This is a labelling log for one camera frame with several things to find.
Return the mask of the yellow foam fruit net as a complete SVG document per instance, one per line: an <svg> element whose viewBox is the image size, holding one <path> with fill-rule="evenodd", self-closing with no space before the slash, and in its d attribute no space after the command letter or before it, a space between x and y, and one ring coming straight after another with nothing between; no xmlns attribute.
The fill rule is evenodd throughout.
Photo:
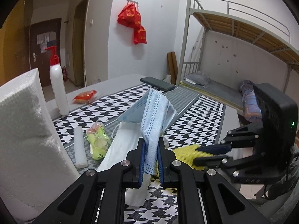
<svg viewBox="0 0 299 224"><path fill-rule="evenodd" d="M195 158L212 157L214 155L201 150L197 151L197 148L199 147L200 147L199 145L193 144L193 145L184 145L183 147L178 147L176 149L171 149L169 147L166 147L166 150L174 152L177 160L186 163L192 169L202 171L204 170L205 165L196 166L195 164L193 164L193 160Z"/></svg>

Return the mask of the light blue face mask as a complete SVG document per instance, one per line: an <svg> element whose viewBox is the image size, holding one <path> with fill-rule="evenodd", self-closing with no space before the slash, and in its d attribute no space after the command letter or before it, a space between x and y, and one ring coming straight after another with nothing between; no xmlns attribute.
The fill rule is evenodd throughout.
<svg viewBox="0 0 299 224"><path fill-rule="evenodd" d="M176 116L177 111L167 97L151 88L118 117L119 122L140 125L140 133L146 145L145 173L149 175L156 173L159 138Z"/></svg>

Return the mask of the houndstooth table cloth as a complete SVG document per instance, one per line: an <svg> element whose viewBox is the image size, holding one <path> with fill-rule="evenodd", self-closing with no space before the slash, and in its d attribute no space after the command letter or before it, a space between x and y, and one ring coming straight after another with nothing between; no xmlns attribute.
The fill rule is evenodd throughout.
<svg viewBox="0 0 299 224"><path fill-rule="evenodd" d="M142 187L126 192L124 223L173 223L177 217L177 196L163 189L156 174L158 138L165 137L170 150L184 146L209 146L216 142L224 104L185 88L162 94L143 84L82 107L56 119L54 126L65 144L73 140L77 126L87 130L95 122L104 124L111 145L95 162L99 171L124 160L145 139Z"/></svg>

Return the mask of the white foam strip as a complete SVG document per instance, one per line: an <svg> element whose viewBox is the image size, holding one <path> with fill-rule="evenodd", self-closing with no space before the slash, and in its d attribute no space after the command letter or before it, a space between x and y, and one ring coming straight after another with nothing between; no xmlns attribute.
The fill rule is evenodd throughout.
<svg viewBox="0 0 299 224"><path fill-rule="evenodd" d="M86 168L88 166L88 161L84 145L83 129L81 126L73 129L73 136L75 167L78 169Z"/></svg>

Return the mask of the green yellow snack bag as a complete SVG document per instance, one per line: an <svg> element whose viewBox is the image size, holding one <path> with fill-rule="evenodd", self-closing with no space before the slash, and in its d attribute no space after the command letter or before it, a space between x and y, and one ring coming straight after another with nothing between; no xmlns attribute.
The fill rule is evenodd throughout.
<svg viewBox="0 0 299 224"><path fill-rule="evenodd" d="M94 123L91 128L86 131L87 141L90 144L90 153L93 160L102 160L111 145L104 125L102 123Z"/></svg>

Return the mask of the white styrofoam box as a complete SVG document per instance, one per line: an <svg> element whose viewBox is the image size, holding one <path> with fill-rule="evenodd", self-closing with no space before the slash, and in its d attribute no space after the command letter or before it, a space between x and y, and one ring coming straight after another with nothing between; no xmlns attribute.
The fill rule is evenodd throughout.
<svg viewBox="0 0 299 224"><path fill-rule="evenodd" d="M1 198L16 221L36 218L78 177L46 108L38 70L1 86Z"/></svg>

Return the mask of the grey folded pillow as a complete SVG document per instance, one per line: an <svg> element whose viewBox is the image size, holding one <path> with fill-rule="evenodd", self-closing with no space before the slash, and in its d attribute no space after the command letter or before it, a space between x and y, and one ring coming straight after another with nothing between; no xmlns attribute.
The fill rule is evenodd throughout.
<svg viewBox="0 0 299 224"><path fill-rule="evenodd" d="M210 83L210 78L205 73L198 71L191 73L184 77L184 80L191 84L197 84L201 86L207 86Z"/></svg>

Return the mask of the black smartphone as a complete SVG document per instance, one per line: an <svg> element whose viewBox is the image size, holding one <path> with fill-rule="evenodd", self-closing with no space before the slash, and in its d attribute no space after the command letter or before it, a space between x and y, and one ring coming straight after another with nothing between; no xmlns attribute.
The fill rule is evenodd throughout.
<svg viewBox="0 0 299 224"><path fill-rule="evenodd" d="M165 81L153 78L153 77L144 77L140 79L141 82L152 85L162 91L171 91L175 89L175 85L167 83Z"/></svg>

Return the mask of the white red pump bottle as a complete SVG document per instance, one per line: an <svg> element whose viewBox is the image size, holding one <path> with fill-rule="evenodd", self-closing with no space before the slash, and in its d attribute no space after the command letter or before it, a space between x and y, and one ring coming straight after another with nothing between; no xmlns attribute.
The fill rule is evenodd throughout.
<svg viewBox="0 0 299 224"><path fill-rule="evenodd" d="M66 116L70 113L70 107L68 104L64 80L63 80L63 72L60 66L59 57L56 53L57 46L49 46L45 48L45 50L51 52L50 57L50 81L52 90L54 93L55 101L59 110L59 113L62 116Z"/></svg>

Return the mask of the metal bunk bed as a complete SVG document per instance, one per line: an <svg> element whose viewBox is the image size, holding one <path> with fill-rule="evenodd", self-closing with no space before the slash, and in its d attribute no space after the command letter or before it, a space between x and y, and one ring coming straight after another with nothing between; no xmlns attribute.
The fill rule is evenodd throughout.
<svg viewBox="0 0 299 224"><path fill-rule="evenodd" d="M207 0L187 0L176 83L244 112L239 83L270 83L298 100L298 50L288 28L267 14L233 1L226 10L204 8ZM201 71L207 86L186 75Z"/></svg>

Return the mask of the dark brown entrance door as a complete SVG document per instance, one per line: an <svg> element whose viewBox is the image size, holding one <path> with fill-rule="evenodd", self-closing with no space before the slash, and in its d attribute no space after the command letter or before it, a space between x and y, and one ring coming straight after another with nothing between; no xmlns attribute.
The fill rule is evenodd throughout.
<svg viewBox="0 0 299 224"><path fill-rule="evenodd" d="M50 82L51 51L50 46L56 47L56 54L60 56L61 18L46 20L30 25L29 58L30 68L38 69L41 86L44 88Z"/></svg>

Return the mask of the red plastic bags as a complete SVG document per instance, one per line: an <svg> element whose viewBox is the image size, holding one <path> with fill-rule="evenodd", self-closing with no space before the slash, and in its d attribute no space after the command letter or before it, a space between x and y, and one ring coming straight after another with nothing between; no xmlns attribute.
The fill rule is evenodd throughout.
<svg viewBox="0 0 299 224"><path fill-rule="evenodd" d="M138 5L127 3L126 6L118 14L117 22L125 27L133 29L133 43L147 44L146 30L141 24L141 14Z"/></svg>

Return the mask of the wooden wardrobe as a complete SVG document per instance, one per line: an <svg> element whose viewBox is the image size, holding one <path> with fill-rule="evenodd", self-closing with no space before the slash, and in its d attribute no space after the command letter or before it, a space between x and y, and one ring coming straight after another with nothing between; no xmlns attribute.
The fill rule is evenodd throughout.
<svg viewBox="0 0 299 224"><path fill-rule="evenodd" d="M33 0L19 0L1 28L1 85L30 70L29 29Z"/></svg>

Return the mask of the wooden boards against wall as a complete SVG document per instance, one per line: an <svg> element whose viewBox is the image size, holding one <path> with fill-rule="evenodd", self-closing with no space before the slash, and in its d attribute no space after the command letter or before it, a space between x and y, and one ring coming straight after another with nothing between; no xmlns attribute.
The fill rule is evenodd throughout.
<svg viewBox="0 0 299 224"><path fill-rule="evenodd" d="M167 54L167 63L168 69L170 73L170 80L172 84L176 84L177 75L178 75L178 67L175 52L169 52Z"/></svg>

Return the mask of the wall hook rack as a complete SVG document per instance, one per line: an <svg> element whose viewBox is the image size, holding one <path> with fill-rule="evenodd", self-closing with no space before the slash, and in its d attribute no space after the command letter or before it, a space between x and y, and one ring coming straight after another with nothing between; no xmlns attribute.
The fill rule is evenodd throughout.
<svg viewBox="0 0 299 224"><path fill-rule="evenodd" d="M136 5L138 5L139 3L137 1L134 1L134 0L126 0L128 3L134 3Z"/></svg>

